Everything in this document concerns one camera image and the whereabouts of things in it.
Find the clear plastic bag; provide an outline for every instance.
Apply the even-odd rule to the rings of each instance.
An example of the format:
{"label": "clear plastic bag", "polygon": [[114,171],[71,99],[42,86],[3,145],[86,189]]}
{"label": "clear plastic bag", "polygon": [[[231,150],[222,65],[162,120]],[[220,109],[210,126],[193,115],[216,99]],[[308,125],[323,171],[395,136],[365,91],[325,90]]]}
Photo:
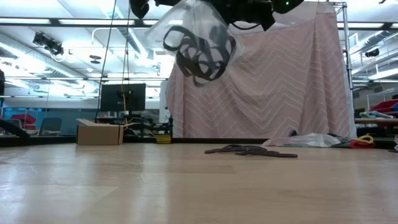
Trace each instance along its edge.
{"label": "clear plastic bag", "polygon": [[285,147],[331,147],[339,144],[340,141],[328,134],[311,133],[304,136],[288,138],[268,139],[262,144],[264,146],[285,146]]}
{"label": "clear plastic bag", "polygon": [[218,11],[202,0],[182,0],[147,32],[150,46],[176,56],[186,76],[208,81],[219,78],[243,52],[243,45],[228,29]]}

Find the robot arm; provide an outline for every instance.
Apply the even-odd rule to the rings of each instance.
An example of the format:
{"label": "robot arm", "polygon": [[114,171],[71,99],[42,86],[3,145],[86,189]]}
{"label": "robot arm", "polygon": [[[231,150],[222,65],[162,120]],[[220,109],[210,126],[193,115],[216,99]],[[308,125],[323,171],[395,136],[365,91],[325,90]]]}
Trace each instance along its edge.
{"label": "robot arm", "polygon": [[[142,19],[149,11],[149,0],[130,0],[132,12]],[[154,0],[156,6],[174,6],[180,0]],[[219,12],[225,23],[236,21],[257,23],[267,30],[274,23],[273,12],[284,14],[291,11],[304,0],[202,0],[208,1]]]}

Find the red object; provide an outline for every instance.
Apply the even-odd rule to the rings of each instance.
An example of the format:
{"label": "red object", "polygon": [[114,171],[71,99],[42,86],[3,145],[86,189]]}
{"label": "red object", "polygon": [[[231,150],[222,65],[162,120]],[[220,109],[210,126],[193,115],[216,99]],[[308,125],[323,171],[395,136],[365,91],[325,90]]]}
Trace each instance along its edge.
{"label": "red object", "polygon": [[398,103],[398,100],[389,100],[379,103],[378,105],[371,108],[371,111],[378,111],[380,113],[393,112],[393,106]]}
{"label": "red object", "polygon": [[365,142],[357,142],[357,141],[355,141],[355,140],[352,140],[352,141],[349,143],[349,146],[350,146],[352,149],[373,149],[373,148],[375,147],[375,145],[376,145],[376,144],[374,144],[374,143],[368,144],[368,143],[365,143]]}
{"label": "red object", "polygon": [[19,119],[22,123],[22,128],[26,128],[29,130],[36,129],[36,125],[33,125],[36,122],[36,118],[32,117],[29,114],[27,114],[26,116],[24,114],[12,115],[11,119]]}

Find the pink curtain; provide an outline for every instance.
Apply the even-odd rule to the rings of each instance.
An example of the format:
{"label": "pink curtain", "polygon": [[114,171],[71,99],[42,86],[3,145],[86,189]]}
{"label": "pink curtain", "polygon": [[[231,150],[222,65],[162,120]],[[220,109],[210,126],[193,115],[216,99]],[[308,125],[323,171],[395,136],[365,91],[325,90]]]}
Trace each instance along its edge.
{"label": "pink curtain", "polygon": [[241,38],[244,55],[203,88],[174,66],[167,87],[174,137],[277,138],[292,129],[350,135],[334,11]]}

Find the dark cloth on floor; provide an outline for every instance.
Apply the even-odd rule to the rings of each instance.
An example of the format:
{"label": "dark cloth on floor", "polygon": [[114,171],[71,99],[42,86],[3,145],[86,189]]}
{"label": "dark cloth on floor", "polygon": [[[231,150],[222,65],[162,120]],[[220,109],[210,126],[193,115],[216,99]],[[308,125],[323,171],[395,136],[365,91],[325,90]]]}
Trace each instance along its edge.
{"label": "dark cloth on floor", "polygon": [[269,151],[260,146],[240,146],[237,144],[232,144],[225,146],[221,149],[206,150],[205,154],[212,154],[216,152],[235,152],[236,155],[246,156],[271,156],[271,157],[281,157],[281,158],[297,158],[297,154],[284,154],[276,151]]}

